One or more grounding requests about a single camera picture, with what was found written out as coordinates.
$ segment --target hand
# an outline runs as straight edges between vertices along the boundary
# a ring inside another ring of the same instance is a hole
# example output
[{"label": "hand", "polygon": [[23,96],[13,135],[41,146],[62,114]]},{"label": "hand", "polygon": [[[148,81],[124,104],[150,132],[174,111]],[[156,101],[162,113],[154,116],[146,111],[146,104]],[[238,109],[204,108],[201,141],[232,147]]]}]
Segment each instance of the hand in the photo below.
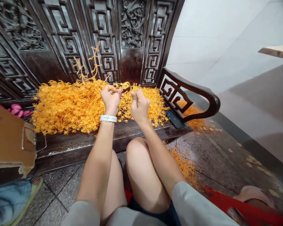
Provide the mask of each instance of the hand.
[{"label": "hand", "polygon": [[134,120],[137,124],[146,123],[149,120],[150,100],[144,96],[141,89],[130,92],[130,94],[132,96],[131,114]]},{"label": "hand", "polygon": [[122,99],[123,89],[116,89],[112,85],[106,85],[101,91],[101,97],[105,105],[105,115],[116,116],[119,101]]}]

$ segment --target dark wooden chair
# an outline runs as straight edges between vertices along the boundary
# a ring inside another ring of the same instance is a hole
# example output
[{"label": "dark wooden chair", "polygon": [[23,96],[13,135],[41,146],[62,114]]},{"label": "dark wooden chair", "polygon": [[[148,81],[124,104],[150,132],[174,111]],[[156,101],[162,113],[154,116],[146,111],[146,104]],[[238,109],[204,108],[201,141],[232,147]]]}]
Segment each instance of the dark wooden chair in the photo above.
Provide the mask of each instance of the dark wooden chair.
[{"label": "dark wooden chair", "polygon": [[[158,87],[171,111],[159,137],[170,139],[191,131],[188,120],[216,114],[220,101],[209,89],[193,84],[167,70],[174,30],[184,0],[18,0],[0,1],[0,104],[29,107],[38,86],[49,80],[75,82],[74,57],[84,63],[84,76],[93,76],[91,46],[99,42],[101,66],[97,77],[108,82],[138,83]],[[210,103],[201,114],[183,117],[192,100],[181,89],[204,96]],[[181,108],[177,101],[187,104]],[[44,136],[37,134],[35,168],[40,175],[84,162],[97,131]],[[133,120],[116,123],[113,149],[121,152],[128,142],[143,134]],[[0,183],[19,179],[17,168],[0,169]]]}]

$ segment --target cardboard box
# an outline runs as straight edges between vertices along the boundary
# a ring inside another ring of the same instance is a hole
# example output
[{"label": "cardboard box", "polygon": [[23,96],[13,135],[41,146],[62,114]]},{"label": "cardboard box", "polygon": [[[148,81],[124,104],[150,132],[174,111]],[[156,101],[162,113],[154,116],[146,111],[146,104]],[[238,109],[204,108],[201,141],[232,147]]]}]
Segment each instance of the cardboard box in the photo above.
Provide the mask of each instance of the cardboard box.
[{"label": "cardboard box", "polygon": [[34,126],[0,107],[0,168],[19,167],[25,178],[37,157]]}]

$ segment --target wrist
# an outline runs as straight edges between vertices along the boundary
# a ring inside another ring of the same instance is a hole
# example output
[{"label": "wrist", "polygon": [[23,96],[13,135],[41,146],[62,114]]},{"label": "wrist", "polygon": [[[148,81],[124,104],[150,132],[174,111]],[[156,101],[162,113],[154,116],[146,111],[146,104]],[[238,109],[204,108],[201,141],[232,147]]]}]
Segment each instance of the wrist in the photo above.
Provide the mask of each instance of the wrist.
[{"label": "wrist", "polygon": [[146,127],[152,127],[152,123],[151,123],[149,118],[146,118],[142,121],[139,121],[139,122],[137,122],[137,124],[141,129],[146,128]]},{"label": "wrist", "polygon": [[117,110],[106,110],[104,115],[116,116]]}]

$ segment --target blue shorts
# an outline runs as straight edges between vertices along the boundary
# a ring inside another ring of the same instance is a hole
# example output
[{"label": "blue shorts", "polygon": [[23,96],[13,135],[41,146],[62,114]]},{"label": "blue shorts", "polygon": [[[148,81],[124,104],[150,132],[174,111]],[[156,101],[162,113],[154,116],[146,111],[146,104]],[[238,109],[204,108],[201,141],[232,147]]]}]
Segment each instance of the blue shorts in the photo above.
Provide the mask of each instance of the blue shorts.
[{"label": "blue shorts", "polygon": [[179,221],[178,215],[174,208],[173,202],[171,202],[169,209],[167,209],[167,211],[163,213],[150,213],[144,210],[132,196],[128,207],[132,210],[142,212],[148,216],[155,217],[158,220],[164,222],[168,226],[181,226],[181,223]]}]

